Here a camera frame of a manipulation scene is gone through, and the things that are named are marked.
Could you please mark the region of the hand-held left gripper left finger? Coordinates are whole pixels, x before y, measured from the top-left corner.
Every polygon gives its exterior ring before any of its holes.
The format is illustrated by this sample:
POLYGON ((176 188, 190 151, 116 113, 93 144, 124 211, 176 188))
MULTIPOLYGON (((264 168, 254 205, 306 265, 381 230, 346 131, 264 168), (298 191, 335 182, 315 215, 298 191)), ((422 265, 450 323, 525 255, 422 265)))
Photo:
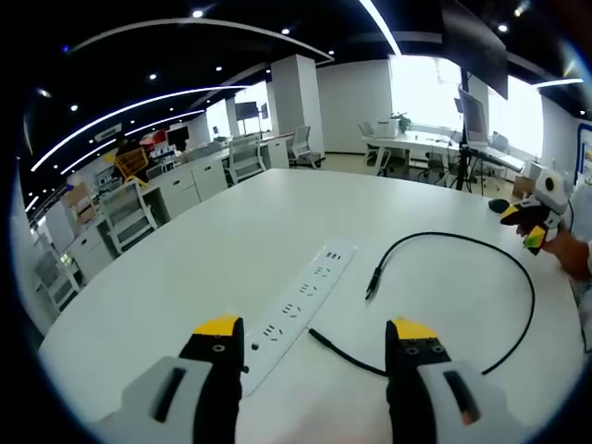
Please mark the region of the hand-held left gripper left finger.
POLYGON ((95 433, 104 443, 233 443, 243 369, 242 318, 210 320, 129 383, 95 433))

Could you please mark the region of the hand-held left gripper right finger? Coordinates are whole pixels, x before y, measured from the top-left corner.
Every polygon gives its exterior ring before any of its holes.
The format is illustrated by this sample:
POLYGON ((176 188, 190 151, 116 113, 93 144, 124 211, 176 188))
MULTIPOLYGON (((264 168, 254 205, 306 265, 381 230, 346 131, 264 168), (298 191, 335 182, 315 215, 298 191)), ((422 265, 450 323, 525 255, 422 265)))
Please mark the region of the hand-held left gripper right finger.
POLYGON ((394 443, 497 443, 499 392, 436 333, 404 319, 385 331, 386 397, 394 443))

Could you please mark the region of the person's right hand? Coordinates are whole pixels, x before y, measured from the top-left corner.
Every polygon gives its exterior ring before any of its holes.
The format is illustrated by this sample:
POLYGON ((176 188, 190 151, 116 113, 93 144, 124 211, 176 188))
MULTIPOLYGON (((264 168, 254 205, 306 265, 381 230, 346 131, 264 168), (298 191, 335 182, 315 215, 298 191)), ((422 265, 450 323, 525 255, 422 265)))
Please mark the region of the person's right hand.
POLYGON ((542 249, 556 257, 563 270, 574 280, 591 279, 590 243, 578 240, 567 230, 546 242, 542 249))

